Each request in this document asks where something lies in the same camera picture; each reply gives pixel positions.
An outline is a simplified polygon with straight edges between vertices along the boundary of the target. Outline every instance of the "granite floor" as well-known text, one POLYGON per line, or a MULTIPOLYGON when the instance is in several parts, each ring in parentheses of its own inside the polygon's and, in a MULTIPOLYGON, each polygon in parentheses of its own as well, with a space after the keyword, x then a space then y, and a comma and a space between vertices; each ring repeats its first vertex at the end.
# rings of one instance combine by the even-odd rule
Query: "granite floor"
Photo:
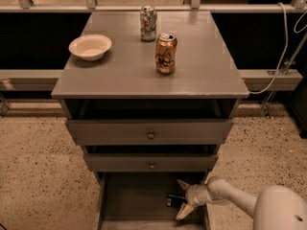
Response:
MULTIPOLYGON (((272 104, 271 115, 241 104, 210 175, 253 195, 284 185, 307 200, 307 140, 282 104, 272 104)), ((64 122, 57 103, 13 103, 0 119, 0 223, 8 230, 93 229, 100 187, 64 122)), ((208 210, 212 230, 252 229, 233 205, 208 210)))

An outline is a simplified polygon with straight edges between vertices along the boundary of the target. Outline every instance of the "drawer handle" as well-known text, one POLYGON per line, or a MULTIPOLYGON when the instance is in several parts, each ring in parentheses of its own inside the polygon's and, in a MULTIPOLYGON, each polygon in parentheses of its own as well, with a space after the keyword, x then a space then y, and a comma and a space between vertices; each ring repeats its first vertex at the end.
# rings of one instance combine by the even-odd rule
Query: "drawer handle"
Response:
POLYGON ((155 169, 155 163, 151 162, 148 168, 151 170, 155 169))
POLYGON ((155 134, 152 130, 148 132, 147 138, 150 140, 153 140, 155 138, 155 134))

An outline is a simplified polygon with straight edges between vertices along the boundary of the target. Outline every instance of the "terrazzo floor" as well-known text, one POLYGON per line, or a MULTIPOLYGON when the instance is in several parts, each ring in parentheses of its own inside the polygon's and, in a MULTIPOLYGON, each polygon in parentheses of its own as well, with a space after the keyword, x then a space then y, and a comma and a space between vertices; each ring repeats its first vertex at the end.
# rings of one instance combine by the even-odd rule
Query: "terrazzo floor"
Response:
MULTIPOLYGON (((284 185, 307 200, 307 140, 282 104, 272 104, 271 115, 241 104, 209 176, 253 195, 284 185)), ((99 185, 64 122, 57 103, 12 105, 0 119, 0 223, 8 230, 93 229, 99 185)), ((208 210, 212 230, 252 229, 233 205, 208 210)))

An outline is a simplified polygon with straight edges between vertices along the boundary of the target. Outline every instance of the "wire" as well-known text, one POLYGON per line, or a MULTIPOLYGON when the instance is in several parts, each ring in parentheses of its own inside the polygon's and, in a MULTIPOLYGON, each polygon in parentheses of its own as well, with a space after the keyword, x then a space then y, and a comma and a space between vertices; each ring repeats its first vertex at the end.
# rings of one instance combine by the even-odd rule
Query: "wire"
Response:
POLYGON ((295 23, 294 31, 295 31, 296 34, 301 33, 302 31, 304 31, 304 30, 307 28, 307 24, 306 24, 306 25, 305 25, 302 29, 300 29, 299 31, 296 30, 296 27, 297 27, 299 21, 304 17, 304 15, 305 15, 306 13, 307 13, 307 11, 305 11, 305 13, 302 14, 302 15, 299 17, 299 19, 296 21, 296 23, 295 23))
POLYGON ((274 76, 272 77, 272 80, 269 82, 268 86, 265 87, 263 90, 261 91, 258 91, 258 92, 253 92, 253 91, 249 91, 250 94, 253 94, 253 95, 259 95, 259 94, 262 94, 263 92, 267 91, 272 83, 275 81, 277 75, 278 75, 278 70, 280 68, 280 64, 281 64, 281 61, 282 59, 284 58, 285 54, 286 54, 286 51, 287 51, 287 48, 288 48, 288 23, 287 23, 287 13, 286 13, 286 10, 285 10, 285 7, 282 3, 278 3, 278 6, 282 9, 282 11, 284 12, 284 26, 285 26, 285 39, 286 39, 286 42, 285 42, 285 47, 284 47, 284 50, 282 52, 282 55, 280 57, 280 60, 277 64, 277 67, 276 67, 276 70, 275 70, 275 74, 274 76))
POLYGON ((5 226, 2 225, 1 223, 0 223, 0 226, 1 226, 4 230, 7 230, 7 228, 5 228, 5 226))

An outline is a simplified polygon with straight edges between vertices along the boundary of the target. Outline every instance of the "silver can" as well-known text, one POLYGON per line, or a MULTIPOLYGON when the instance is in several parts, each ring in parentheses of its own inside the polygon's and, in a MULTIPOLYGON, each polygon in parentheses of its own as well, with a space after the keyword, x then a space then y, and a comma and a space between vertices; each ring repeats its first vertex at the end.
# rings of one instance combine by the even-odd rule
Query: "silver can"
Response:
POLYGON ((174 34, 161 34, 155 44, 156 71, 162 74, 175 72, 177 38, 174 34))
POLYGON ((156 38, 156 10, 154 6, 143 6, 140 12, 141 38, 153 41, 156 38))

